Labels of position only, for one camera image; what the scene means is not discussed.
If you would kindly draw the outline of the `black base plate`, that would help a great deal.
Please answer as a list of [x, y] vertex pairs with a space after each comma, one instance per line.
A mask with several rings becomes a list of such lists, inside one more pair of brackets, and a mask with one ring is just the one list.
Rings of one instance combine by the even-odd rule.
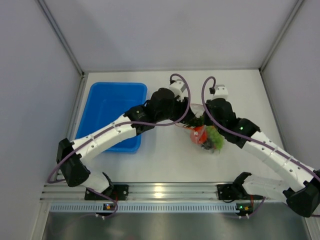
[[233, 183], [217, 185], [218, 199], [222, 201], [249, 200], [250, 195], [241, 185]]
[[[125, 201], [129, 195], [129, 185], [115, 184], [113, 188], [105, 190], [102, 194], [116, 201]], [[105, 197], [93, 193], [88, 189], [85, 191], [84, 199], [86, 201], [106, 200]]]

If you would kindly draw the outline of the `aluminium mounting rail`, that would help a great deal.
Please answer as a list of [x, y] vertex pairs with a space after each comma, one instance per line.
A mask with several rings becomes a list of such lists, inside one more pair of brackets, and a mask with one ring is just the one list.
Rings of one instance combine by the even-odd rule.
[[[217, 185], [226, 182], [126, 182], [129, 185], [126, 200], [120, 202], [216, 202]], [[41, 201], [84, 201], [84, 186], [69, 187], [66, 183], [46, 184], [40, 195]]]

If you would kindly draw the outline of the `fake red chili pepper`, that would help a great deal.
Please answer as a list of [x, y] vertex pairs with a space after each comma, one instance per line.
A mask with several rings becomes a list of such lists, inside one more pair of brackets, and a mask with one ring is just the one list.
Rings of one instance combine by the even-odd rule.
[[190, 139], [193, 143], [201, 145], [207, 140], [206, 127], [199, 126], [190, 130]]

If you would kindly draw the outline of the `fake dark eggplant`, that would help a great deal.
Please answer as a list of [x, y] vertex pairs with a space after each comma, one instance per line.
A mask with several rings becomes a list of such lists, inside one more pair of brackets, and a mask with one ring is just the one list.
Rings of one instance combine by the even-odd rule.
[[207, 139], [201, 144], [201, 148], [207, 151], [214, 151], [215, 144], [210, 139]]

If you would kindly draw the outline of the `fake pineapple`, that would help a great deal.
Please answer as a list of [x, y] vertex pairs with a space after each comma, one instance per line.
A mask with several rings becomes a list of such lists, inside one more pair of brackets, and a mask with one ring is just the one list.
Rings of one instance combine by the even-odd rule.
[[204, 125], [204, 115], [195, 116], [185, 124], [186, 128], [196, 128]]

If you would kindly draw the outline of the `fake green grapes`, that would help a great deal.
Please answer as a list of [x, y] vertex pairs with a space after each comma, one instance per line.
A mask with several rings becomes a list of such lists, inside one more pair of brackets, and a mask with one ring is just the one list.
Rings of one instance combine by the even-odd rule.
[[224, 137], [214, 126], [206, 126], [207, 141], [209, 146], [214, 150], [221, 150], [224, 146]]

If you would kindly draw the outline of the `clear zip top bag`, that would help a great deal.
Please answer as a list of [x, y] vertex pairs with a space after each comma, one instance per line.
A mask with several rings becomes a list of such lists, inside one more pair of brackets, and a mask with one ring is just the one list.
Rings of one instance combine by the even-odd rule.
[[213, 125], [204, 124], [205, 109], [201, 104], [191, 103], [190, 110], [194, 117], [186, 123], [176, 123], [188, 134], [191, 142], [211, 154], [219, 154], [224, 146], [224, 137]]

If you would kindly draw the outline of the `blue plastic bin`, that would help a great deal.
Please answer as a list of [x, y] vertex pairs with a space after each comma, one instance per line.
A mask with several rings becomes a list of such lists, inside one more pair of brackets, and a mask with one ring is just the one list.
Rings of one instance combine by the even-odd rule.
[[138, 82], [96, 82], [89, 90], [76, 138], [105, 127], [131, 107], [146, 101], [147, 86]]

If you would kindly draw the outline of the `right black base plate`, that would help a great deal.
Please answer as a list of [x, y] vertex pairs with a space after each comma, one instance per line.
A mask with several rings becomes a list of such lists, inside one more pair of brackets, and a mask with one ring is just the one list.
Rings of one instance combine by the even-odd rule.
[[222, 201], [249, 200], [250, 195], [241, 185], [233, 183], [217, 185], [218, 199]]

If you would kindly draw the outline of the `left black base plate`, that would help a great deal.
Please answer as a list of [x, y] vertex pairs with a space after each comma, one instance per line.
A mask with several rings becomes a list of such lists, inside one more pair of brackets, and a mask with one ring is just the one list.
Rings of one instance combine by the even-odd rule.
[[[102, 194], [116, 201], [125, 201], [129, 195], [129, 185], [115, 184], [113, 188], [105, 190]], [[106, 200], [105, 197], [93, 193], [88, 189], [85, 191], [84, 199], [86, 201]]]

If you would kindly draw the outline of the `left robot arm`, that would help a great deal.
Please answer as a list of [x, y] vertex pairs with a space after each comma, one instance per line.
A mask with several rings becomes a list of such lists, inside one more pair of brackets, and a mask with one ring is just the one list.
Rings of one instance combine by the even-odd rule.
[[190, 97], [173, 89], [160, 88], [144, 104], [131, 107], [114, 122], [82, 138], [64, 138], [58, 144], [56, 162], [66, 184], [84, 186], [94, 190], [102, 200], [113, 194], [113, 183], [105, 172], [87, 168], [87, 164], [100, 153], [127, 139], [139, 136], [166, 120], [173, 124], [194, 116], [190, 110]]

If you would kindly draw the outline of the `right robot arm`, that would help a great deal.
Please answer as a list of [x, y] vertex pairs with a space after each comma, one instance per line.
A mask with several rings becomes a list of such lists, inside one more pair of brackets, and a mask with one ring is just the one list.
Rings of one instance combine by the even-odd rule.
[[320, 172], [289, 155], [252, 121], [237, 117], [224, 98], [202, 103], [206, 125], [216, 127], [225, 140], [258, 158], [281, 178], [275, 180], [243, 172], [233, 182], [235, 196], [266, 197], [285, 203], [302, 217], [314, 217], [320, 204]]

